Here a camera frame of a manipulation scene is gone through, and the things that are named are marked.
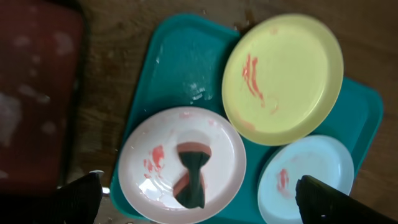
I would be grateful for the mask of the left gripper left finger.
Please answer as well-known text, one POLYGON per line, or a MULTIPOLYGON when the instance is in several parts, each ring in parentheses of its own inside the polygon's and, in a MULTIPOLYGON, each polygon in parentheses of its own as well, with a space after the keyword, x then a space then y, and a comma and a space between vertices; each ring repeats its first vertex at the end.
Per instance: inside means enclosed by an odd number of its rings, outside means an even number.
POLYGON ((94 224, 103 197, 100 175, 91 172, 49 195, 1 195, 1 224, 94 224))

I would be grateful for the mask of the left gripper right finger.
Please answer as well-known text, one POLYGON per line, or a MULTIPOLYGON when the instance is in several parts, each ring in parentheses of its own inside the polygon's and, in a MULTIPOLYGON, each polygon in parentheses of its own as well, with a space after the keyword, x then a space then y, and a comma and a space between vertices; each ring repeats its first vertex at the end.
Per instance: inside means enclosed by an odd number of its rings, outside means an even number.
POLYGON ((303 224, 397 224, 311 175, 302 176, 295 190, 303 224))

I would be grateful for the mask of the white plastic plate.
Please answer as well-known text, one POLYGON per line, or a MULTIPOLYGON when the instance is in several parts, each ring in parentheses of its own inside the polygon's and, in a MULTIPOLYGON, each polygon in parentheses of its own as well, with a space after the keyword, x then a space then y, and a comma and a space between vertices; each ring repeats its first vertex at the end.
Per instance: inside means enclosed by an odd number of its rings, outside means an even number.
POLYGON ((246 150, 240 135, 222 116, 196 107, 163 110, 124 138, 110 186, 113 205, 129 218, 157 223, 232 223, 222 216, 242 186, 246 150), (177 145, 199 142, 211 148, 201 168, 205 207, 187 209, 174 197, 174 185, 187 173, 177 145))

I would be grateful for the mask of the green and orange sponge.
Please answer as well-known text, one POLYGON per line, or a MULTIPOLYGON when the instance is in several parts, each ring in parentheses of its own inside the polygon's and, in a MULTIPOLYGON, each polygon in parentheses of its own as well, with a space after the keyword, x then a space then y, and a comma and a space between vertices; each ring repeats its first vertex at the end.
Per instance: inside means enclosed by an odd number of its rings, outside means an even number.
POLYGON ((187 209, 205 207, 205 187, 201 168, 211 157, 211 148, 199 142, 177 145, 180 162, 187 173, 174 185, 174 197, 187 209))

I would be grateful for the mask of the yellow-green plastic plate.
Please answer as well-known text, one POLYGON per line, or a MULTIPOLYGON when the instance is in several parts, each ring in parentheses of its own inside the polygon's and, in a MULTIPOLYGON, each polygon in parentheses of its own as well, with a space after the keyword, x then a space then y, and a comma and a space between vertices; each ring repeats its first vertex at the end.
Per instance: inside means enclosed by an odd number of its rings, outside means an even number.
POLYGON ((282 14, 248 31, 223 73, 221 96, 230 123, 246 139, 289 144, 330 114, 344 73, 332 31, 304 14, 282 14))

